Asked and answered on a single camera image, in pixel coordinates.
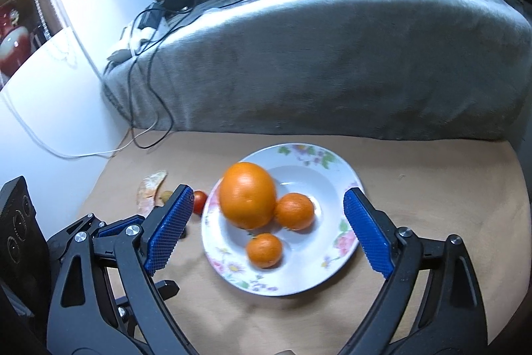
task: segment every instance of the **large orange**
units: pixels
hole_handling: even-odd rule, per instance
[[[288,193],[279,199],[275,207],[275,219],[291,230],[307,229],[314,217],[314,205],[303,194]]]
[[[246,245],[249,261],[258,267],[271,267],[283,256],[283,244],[272,234],[260,234]]]
[[[222,214],[236,227],[252,230],[273,218],[275,184],[256,164],[233,164],[223,175],[218,195]]]

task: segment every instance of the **red and white vase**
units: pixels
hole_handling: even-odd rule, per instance
[[[0,6],[0,71],[10,78],[31,55],[30,33],[18,26],[14,1]]]

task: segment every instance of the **gray blanket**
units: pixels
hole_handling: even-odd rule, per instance
[[[531,81],[532,29],[503,0],[258,0],[211,10],[108,69],[105,93],[165,130],[498,139]],[[170,115],[155,94],[167,105]]]

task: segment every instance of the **metal screw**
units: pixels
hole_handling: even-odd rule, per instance
[[[137,225],[131,225],[126,227],[126,235],[134,236],[140,232],[140,227]]]
[[[399,227],[397,231],[403,238],[410,238],[412,236],[412,229],[409,227]]]
[[[78,232],[74,236],[74,241],[77,243],[81,243],[87,239],[87,233],[86,232]]]
[[[454,245],[460,245],[463,242],[458,235],[450,235],[449,238]]]

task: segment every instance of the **red tomato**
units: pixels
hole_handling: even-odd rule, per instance
[[[207,194],[199,190],[194,191],[194,214],[197,214],[199,216],[201,215],[206,201]]]

